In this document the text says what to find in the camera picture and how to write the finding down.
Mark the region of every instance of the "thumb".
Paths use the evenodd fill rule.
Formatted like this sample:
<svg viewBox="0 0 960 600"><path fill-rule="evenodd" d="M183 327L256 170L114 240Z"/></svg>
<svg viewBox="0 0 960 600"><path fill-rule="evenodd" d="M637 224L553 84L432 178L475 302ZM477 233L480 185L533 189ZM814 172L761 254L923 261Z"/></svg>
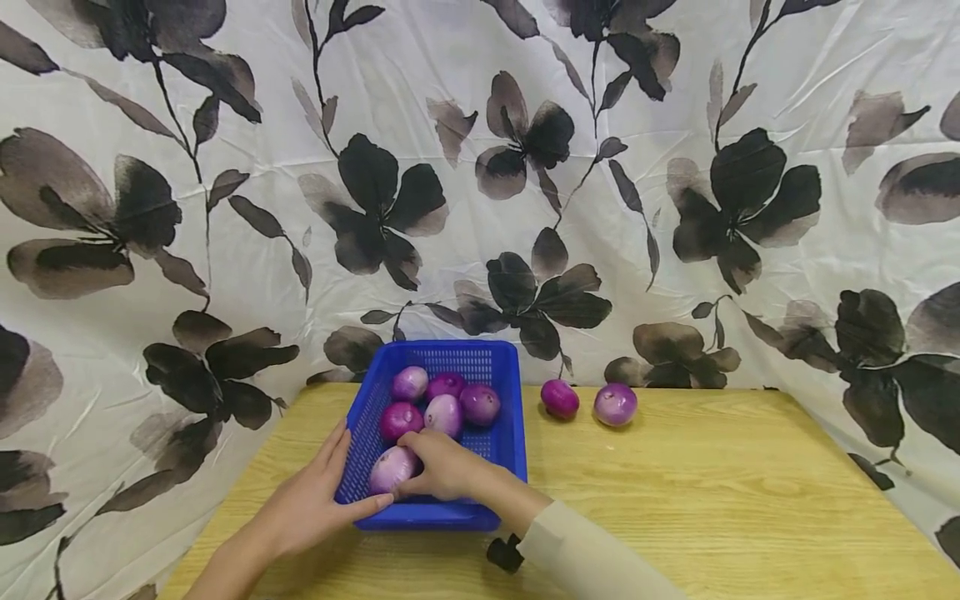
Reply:
<svg viewBox="0 0 960 600"><path fill-rule="evenodd" d="M344 505L344 517L353 523L361 518L374 516L393 503L394 495L391 493L370 496L369 498L358 500L352 504Z"/></svg>
<svg viewBox="0 0 960 600"><path fill-rule="evenodd" d="M414 477L402 482L396 486L396 494L401 498L411 495L430 495L428 482L425 475Z"/></svg>

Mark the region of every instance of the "hand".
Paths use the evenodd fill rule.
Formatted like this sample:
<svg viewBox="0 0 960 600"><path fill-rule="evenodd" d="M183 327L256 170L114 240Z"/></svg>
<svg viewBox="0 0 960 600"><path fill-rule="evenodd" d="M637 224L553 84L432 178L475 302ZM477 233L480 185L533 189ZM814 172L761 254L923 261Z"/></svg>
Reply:
<svg viewBox="0 0 960 600"><path fill-rule="evenodd" d="M354 521L390 506L394 497L388 493L346 505L333 500L349 448L350 432L340 420L317 456L280 484L241 535L269 548L276 559L307 550Z"/></svg>
<svg viewBox="0 0 960 600"><path fill-rule="evenodd" d="M478 454L432 429L406 433L397 445L410 448L423 461L423 474L396 488L402 496L424 494L444 501L472 497L474 482L496 469Z"/></svg>

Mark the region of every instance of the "floral fabric backdrop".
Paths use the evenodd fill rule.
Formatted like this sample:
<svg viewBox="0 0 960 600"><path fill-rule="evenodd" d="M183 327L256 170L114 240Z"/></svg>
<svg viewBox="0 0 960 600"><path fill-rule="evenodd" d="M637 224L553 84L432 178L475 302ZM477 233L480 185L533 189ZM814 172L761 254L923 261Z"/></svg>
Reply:
<svg viewBox="0 0 960 600"><path fill-rule="evenodd" d="M298 388L454 336L782 389L960 564L955 17L4 2L0 600L153 597Z"/></svg>

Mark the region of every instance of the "blue plastic basket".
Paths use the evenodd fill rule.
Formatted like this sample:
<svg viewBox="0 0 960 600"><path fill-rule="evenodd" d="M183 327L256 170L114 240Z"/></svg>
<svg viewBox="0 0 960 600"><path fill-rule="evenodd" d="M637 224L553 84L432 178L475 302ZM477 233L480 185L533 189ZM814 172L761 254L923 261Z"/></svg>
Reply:
<svg viewBox="0 0 960 600"><path fill-rule="evenodd" d="M390 387L394 375L411 365L425 368L431 377L441 372L457 372L467 383L484 383L496 390L501 403L496 422L489 428L467 425L460 442L526 481L527 453L516 348L501 341L393 342L383 346L374 356L347 414L353 442L336 500L349 503L368 495L373 463L391 445L380 438L380 415L391 403ZM500 519L493 511L470 500L441 502L418 496L393 504L356 525L365 531L493 531L500 525Z"/></svg>

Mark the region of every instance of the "onion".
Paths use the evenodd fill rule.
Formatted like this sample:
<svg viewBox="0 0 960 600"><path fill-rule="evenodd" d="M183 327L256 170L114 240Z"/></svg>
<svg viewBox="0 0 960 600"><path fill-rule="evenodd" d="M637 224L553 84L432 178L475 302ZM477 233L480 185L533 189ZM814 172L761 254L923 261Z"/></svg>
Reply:
<svg viewBox="0 0 960 600"><path fill-rule="evenodd" d="M409 448L395 445L380 455L370 471L370 495L390 493L414 476L420 459Z"/></svg>
<svg viewBox="0 0 960 600"><path fill-rule="evenodd" d="M426 391L427 376L423 367L407 367L394 377L390 396L400 402L416 402Z"/></svg>
<svg viewBox="0 0 960 600"><path fill-rule="evenodd" d="M464 430L464 415L460 410L460 400L450 394L440 394L430 400L430 404L423 413L426 428L439 431L454 440L460 437Z"/></svg>
<svg viewBox="0 0 960 600"><path fill-rule="evenodd" d="M464 419L486 427L493 424L500 412L500 397L490 386L473 383L460 393L460 407L464 411Z"/></svg>
<svg viewBox="0 0 960 600"><path fill-rule="evenodd" d="M455 372L442 372L426 385L426 399L432 400L441 394L450 394L453 397L460 397L467 382L464 378Z"/></svg>
<svg viewBox="0 0 960 600"><path fill-rule="evenodd" d="M380 415L380 435L387 442L396 442L408 431L420 431L423 417L410 402L395 402Z"/></svg>
<svg viewBox="0 0 960 600"><path fill-rule="evenodd" d="M580 410L580 398L570 384L562 379L551 379L540 388L540 399L546 412L557 419L571 420Z"/></svg>
<svg viewBox="0 0 960 600"><path fill-rule="evenodd" d="M593 413L605 425L622 427L636 413L636 394L622 383L608 383L597 392Z"/></svg>

